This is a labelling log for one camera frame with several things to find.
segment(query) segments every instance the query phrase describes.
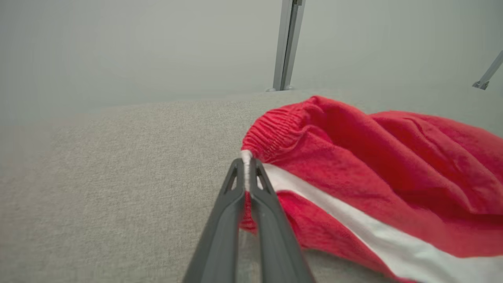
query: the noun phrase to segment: white stripe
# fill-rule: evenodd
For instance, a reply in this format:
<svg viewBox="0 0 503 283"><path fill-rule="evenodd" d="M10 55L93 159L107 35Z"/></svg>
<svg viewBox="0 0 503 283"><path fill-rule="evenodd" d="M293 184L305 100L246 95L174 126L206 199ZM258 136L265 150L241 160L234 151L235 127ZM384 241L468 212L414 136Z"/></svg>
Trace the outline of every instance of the white stripe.
<svg viewBox="0 0 503 283"><path fill-rule="evenodd" d="M332 215L397 276L419 282L501 282L503 256L458 258L384 224L299 177L264 164L275 191L294 192Z"/></svg>

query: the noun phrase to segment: metal frame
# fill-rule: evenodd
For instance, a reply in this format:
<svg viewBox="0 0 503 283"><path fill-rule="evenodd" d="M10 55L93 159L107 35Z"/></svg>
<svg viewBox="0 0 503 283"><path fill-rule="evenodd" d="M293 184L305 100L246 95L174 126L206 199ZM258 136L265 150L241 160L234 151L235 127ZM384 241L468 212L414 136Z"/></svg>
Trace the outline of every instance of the metal frame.
<svg viewBox="0 0 503 283"><path fill-rule="evenodd" d="M283 0L273 90L289 89L306 0Z"/></svg>
<svg viewBox="0 0 503 283"><path fill-rule="evenodd" d="M489 69L487 69L487 71L480 78L480 80L475 82L472 86L478 89L485 90L489 85L489 80L496 73L496 71L498 70L499 66L501 66L502 63L503 63L503 50L499 53L498 57L496 57L494 62L491 64Z"/></svg>

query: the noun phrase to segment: cloth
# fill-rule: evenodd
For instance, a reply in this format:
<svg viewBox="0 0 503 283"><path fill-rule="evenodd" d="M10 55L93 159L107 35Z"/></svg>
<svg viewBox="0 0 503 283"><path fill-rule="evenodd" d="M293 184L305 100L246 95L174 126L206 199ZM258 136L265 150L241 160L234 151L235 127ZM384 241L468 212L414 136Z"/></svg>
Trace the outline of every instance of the cloth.
<svg viewBox="0 0 503 283"><path fill-rule="evenodd" d="M264 114L242 150L264 163L303 248L399 281L503 276L503 139L488 131L315 96ZM241 228L257 229L249 194Z"/></svg>

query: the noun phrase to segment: gray upholstered surface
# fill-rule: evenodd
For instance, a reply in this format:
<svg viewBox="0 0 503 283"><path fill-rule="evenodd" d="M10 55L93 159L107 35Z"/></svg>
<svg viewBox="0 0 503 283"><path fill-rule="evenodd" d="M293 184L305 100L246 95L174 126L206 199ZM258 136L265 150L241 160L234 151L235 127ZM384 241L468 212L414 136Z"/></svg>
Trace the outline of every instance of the gray upholstered surface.
<svg viewBox="0 0 503 283"><path fill-rule="evenodd" d="M503 99L480 90L318 93L366 112L425 112L503 133ZM311 94L121 106L3 131L0 281L180 281L248 127ZM241 282L259 282L257 246L241 234ZM320 252L307 258L319 282L388 281Z"/></svg>

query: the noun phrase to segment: gray wall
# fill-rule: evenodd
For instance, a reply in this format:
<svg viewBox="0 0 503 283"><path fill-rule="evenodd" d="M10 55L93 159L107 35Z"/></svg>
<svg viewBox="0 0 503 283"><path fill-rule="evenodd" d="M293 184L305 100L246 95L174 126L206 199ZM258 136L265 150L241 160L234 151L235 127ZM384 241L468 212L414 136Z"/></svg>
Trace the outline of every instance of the gray wall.
<svg viewBox="0 0 503 283"><path fill-rule="evenodd" d="M307 0L292 84L466 86L501 50L502 0ZM503 69L488 90L503 95Z"/></svg>
<svg viewBox="0 0 503 283"><path fill-rule="evenodd" d="M0 119L272 87L281 0L0 0ZM471 85L503 49L501 0L307 0L299 89ZM503 93L503 70L490 90Z"/></svg>
<svg viewBox="0 0 503 283"><path fill-rule="evenodd" d="M0 119L263 91L280 12L280 0L0 0Z"/></svg>

